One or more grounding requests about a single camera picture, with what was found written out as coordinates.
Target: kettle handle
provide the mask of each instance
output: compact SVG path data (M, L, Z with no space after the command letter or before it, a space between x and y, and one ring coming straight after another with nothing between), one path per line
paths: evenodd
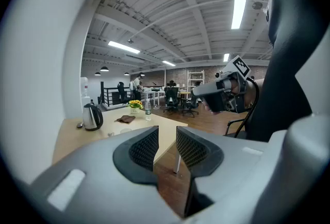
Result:
M100 123L97 125L97 128L99 129L99 128L102 126L102 124L103 124L103 115L102 115L102 111L101 111L97 106L95 106L95 105L91 105L90 107L91 107L92 109L96 110L96 112L97 112L98 118L99 118L99 120L100 120Z

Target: mesh panel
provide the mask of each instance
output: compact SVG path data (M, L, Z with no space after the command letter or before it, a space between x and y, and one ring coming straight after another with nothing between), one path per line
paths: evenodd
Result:
M158 130L134 143L129 149L129 157L136 164L153 170L154 157L158 150Z
M180 131L176 132L176 148L189 169L203 161L208 155L208 149L203 144Z

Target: ceiling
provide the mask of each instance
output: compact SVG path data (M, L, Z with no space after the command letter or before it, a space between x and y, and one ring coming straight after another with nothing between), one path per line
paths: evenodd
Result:
M268 0L247 0L240 29L231 30L234 0L101 0L82 64L96 69L106 62L136 72L164 67L163 60L185 65L216 62L224 53L267 63L272 51L268 26L263 11L253 8L255 2L265 8ZM110 47L109 41L141 53Z

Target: yellow flowers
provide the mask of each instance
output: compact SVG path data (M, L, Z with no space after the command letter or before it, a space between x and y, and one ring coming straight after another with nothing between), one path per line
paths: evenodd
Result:
M142 102L139 101L139 100L131 100L128 102L129 103L129 106L131 108L139 108L139 109L143 109L143 105L142 105Z

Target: table leg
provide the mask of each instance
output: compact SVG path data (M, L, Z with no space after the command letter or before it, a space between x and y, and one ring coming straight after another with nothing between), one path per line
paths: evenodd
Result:
M179 151L177 150L176 154L175 154L175 165L173 168L173 172L175 172L175 173L179 172L180 161L181 161L181 155L180 155Z

